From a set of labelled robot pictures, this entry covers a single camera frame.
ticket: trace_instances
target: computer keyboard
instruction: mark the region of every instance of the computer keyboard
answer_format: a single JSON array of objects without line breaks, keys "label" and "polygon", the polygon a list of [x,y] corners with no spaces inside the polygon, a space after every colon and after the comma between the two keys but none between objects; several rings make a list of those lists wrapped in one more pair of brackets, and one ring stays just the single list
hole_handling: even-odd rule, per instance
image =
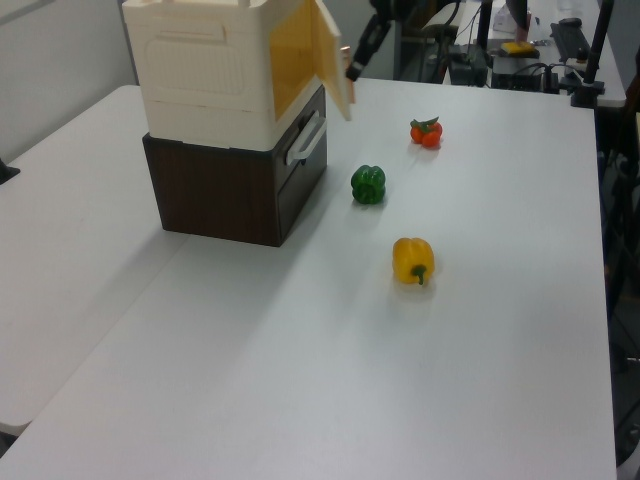
[{"label": "computer keyboard", "polygon": [[561,62],[566,62],[567,58],[577,58],[578,49],[580,48],[589,55],[591,47],[580,28],[552,23],[551,32],[551,36],[556,41],[556,46],[560,52]]}]

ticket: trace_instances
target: white box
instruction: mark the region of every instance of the white box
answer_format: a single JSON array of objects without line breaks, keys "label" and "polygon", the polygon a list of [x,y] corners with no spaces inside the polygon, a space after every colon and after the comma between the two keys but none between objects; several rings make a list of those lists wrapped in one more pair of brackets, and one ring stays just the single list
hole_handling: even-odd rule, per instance
[{"label": "white box", "polygon": [[268,151],[321,82],[349,118],[322,0],[128,0],[123,11],[153,137]]}]

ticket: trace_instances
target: orange tomato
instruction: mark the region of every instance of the orange tomato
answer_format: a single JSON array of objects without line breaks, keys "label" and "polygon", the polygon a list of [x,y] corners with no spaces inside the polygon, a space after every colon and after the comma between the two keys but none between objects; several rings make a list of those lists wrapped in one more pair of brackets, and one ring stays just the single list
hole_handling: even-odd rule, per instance
[{"label": "orange tomato", "polygon": [[431,125],[431,128],[437,131],[438,135],[442,136],[442,125],[440,125],[440,122],[434,123],[433,125]]},{"label": "orange tomato", "polygon": [[422,143],[422,137],[424,137],[424,132],[420,127],[411,127],[411,138],[416,143]]},{"label": "orange tomato", "polygon": [[437,131],[425,133],[422,137],[422,146],[425,148],[435,148],[440,145],[440,134]]}]

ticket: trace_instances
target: white handle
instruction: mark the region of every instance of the white handle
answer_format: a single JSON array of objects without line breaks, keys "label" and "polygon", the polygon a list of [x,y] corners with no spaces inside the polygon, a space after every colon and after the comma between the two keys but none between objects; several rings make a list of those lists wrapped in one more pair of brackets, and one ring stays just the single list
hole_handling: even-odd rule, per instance
[{"label": "white handle", "polygon": [[291,165],[296,160],[306,160],[316,148],[316,145],[327,131],[327,119],[320,116],[317,111],[309,119],[300,132],[296,141],[287,152],[287,165]]}]

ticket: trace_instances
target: computer mouse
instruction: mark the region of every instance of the computer mouse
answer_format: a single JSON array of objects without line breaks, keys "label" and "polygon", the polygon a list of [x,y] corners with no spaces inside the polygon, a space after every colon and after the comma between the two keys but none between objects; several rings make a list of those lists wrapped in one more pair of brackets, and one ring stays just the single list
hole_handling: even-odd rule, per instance
[{"label": "computer mouse", "polygon": [[582,26],[582,20],[579,18],[563,18],[558,22],[560,25],[564,25],[565,27],[575,27],[580,28]]}]

